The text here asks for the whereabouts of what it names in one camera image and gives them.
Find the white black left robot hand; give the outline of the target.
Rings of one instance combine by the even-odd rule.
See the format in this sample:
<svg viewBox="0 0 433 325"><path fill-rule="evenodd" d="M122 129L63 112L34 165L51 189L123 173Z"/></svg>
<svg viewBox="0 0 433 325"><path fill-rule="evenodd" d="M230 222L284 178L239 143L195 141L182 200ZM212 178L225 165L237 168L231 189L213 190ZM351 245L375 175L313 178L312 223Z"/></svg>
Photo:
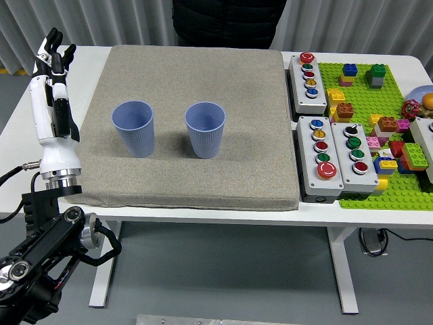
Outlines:
<svg viewBox="0 0 433 325"><path fill-rule="evenodd" d="M56 28L43 39L30 81L33 119L43 148L40 173L45 179L81 173L81 162L75 151L80 135L72 117L66 84L76 45L59 53L62 39L63 34Z"/></svg>

